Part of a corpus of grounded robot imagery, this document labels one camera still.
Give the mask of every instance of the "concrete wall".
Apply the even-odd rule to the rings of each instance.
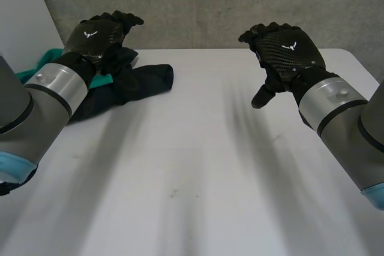
[[[351,51],[384,79],[383,0],[46,0],[65,41],[76,24],[104,11],[132,12],[145,20],[133,29],[132,48],[234,48],[256,23],[301,26],[320,48]]]

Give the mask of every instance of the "white logo on glove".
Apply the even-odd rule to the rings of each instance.
[[[94,32],[94,33],[92,33],[92,34],[88,34],[88,33],[86,33],[86,32],[84,31],[84,35],[85,35],[87,38],[89,38],[89,37],[95,35],[96,33],[97,33],[97,31]]]
[[[284,45],[282,45],[282,48],[295,50],[295,48],[296,48],[296,44],[297,44],[297,43],[295,42],[293,46],[284,46]]]

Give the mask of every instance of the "white table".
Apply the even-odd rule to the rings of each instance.
[[[349,52],[322,55],[371,97]],[[174,67],[172,91],[66,127],[31,183],[0,198],[0,255],[383,255],[384,213],[292,95],[251,107],[265,72],[249,50],[139,57]]]

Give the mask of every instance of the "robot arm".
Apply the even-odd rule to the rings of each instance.
[[[73,56],[64,56],[70,65],[45,65],[25,86],[0,58],[1,181],[25,181],[88,93],[92,64]],[[89,71],[70,68],[79,61]]]
[[[24,86],[0,57],[0,182],[29,180],[50,145],[88,93],[97,73],[119,71],[113,59],[134,25],[143,20],[119,11],[82,21],[64,54]]]
[[[373,204],[384,210],[384,83],[368,102],[340,77],[313,85],[299,112]]]
[[[266,70],[265,84],[252,100],[266,105],[289,91],[306,125],[315,130],[372,205],[384,210],[384,83],[368,102],[325,63],[299,27],[255,25],[239,38]]]

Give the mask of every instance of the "silver metal cuff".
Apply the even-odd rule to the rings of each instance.
[[[317,131],[321,121],[345,103],[365,100],[348,82],[340,77],[325,79],[312,86],[300,101],[299,111]]]
[[[71,68],[57,63],[44,65],[26,83],[44,86],[60,95],[71,107],[72,113],[88,93],[84,80]]]

